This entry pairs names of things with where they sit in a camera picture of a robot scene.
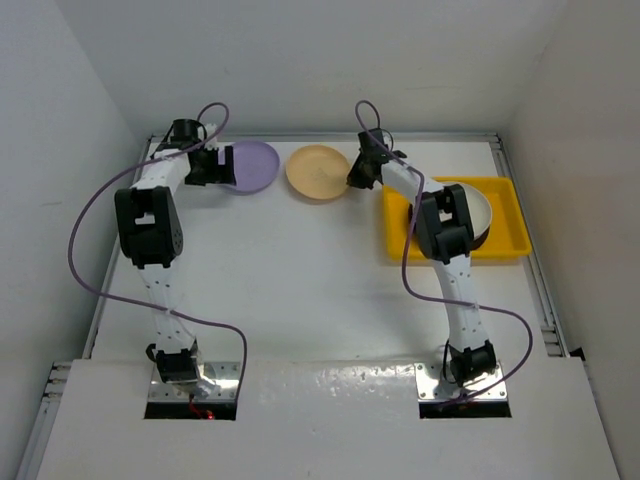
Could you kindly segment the cream plate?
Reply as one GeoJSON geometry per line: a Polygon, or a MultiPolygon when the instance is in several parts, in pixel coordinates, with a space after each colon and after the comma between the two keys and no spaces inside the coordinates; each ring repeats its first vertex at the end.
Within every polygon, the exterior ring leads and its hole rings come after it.
{"type": "MultiPolygon", "coordinates": [[[[457,181],[445,181],[444,185],[451,186],[457,183],[457,181]]],[[[488,198],[476,187],[462,182],[458,184],[465,191],[474,231],[474,249],[477,249],[488,238],[493,219],[493,210],[488,198]]]]}

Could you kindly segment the purple plate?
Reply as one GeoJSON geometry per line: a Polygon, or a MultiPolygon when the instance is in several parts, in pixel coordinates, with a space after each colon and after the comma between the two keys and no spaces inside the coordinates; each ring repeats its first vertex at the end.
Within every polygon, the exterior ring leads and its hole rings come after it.
{"type": "Polygon", "coordinates": [[[235,185],[221,188],[236,195],[251,195],[269,187],[280,169],[280,157],[269,144],[255,140],[231,145],[234,156],[235,185]]]}

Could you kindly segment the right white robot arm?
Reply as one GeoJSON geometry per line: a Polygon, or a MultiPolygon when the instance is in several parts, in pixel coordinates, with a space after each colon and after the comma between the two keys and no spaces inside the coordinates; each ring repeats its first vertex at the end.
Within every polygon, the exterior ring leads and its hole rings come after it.
{"type": "Polygon", "coordinates": [[[360,132],[358,140],[359,154],[347,185],[371,189],[378,182],[410,202],[405,245],[418,242],[439,280],[449,325],[449,359],[443,362],[442,376],[463,386],[494,371],[495,350],[482,325],[471,280],[474,229],[464,188],[425,177],[389,150],[379,128],[360,132]]]}

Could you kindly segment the light orange plate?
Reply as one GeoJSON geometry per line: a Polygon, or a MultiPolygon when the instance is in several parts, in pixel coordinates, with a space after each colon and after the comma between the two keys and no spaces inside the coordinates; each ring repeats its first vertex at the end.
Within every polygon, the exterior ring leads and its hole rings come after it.
{"type": "Polygon", "coordinates": [[[348,189],[350,163],[338,150],[325,145],[307,145],[295,150],[285,165],[289,185],[313,201],[332,201],[348,189]]]}

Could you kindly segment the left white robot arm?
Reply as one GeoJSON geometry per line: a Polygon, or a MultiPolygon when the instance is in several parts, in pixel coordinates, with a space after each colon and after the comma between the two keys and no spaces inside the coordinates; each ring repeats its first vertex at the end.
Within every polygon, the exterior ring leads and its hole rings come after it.
{"type": "Polygon", "coordinates": [[[213,381],[205,375],[195,333],[172,314],[178,304],[172,276],[185,244],[174,194],[182,183],[236,184],[233,148],[201,145],[206,134],[198,120],[175,120],[155,153],[159,161],[114,196],[121,250],[138,269],[150,302],[159,307],[148,357],[163,383],[192,395],[213,381]]]}

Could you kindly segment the steel rimmed plate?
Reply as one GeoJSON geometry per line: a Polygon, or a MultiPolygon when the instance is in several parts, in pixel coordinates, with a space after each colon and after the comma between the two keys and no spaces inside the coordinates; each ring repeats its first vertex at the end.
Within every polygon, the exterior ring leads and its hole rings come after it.
{"type": "MultiPolygon", "coordinates": [[[[418,232],[420,222],[424,218],[424,213],[429,212],[429,202],[423,200],[419,203],[419,213],[413,230],[413,240],[419,248],[422,248],[421,242],[428,239],[427,234],[418,232]]],[[[490,204],[484,199],[470,199],[468,201],[468,210],[470,214],[471,225],[473,227],[473,240],[471,241],[471,249],[479,249],[488,239],[491,221],[492,209],[490,204]]]]}

